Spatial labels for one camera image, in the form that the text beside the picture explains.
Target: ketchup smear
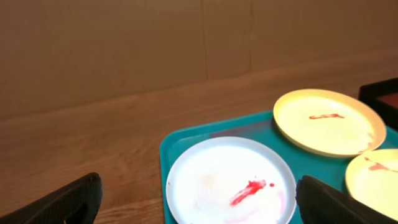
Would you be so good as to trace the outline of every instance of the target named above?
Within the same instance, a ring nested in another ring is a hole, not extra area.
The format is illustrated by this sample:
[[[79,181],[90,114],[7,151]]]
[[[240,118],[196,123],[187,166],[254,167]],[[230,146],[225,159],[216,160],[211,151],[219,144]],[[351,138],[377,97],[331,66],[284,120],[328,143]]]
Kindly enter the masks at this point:
[[[260,181],[249,181],[249,184],[241,191],[239,191],[230,203],[231,206],[235,206],[243,201],[247,196],[254,195],[257,191],[263,189],[266,186],[265,180]]]
[[[398,172],[398,170],[390,170],[388,167],[386,167],[383,164],[380,164],[378,162],[373,162],[372,160],[370,160],[368,157],[365,157],[366,161],[372,162],[374,163],[373,166],[369,167],[370,171],[375,171],[375,170],[387,170],[387,171],[393,171],[393,172]]]
[[[339,114],[323,114],[319,117],[310,116],[310,119],[319,119],[319,118],[345,118],[345,117],[340,116]]]

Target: wood grain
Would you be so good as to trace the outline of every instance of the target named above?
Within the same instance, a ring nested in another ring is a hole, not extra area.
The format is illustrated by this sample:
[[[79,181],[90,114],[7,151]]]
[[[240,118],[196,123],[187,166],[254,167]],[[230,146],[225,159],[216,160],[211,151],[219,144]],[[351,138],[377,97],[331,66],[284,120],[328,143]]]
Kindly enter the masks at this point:
[[[395,0],[253,0],[252,70],[396,47]]]
[[[163,223],[159,144],[168,133],[271,110],[299,88],[357,96],[397,72],[390,49],[0,120],[0,215],[98,172],[96,223]]]
[[[250,0],[203,0],[206,65],[210,78],[251,71]]]
[[[396,0],[3,0],[0,119],[393,49],[397,9]]]
[[[0,118],[206,78],[200,0],[5,0],[0,27]]]

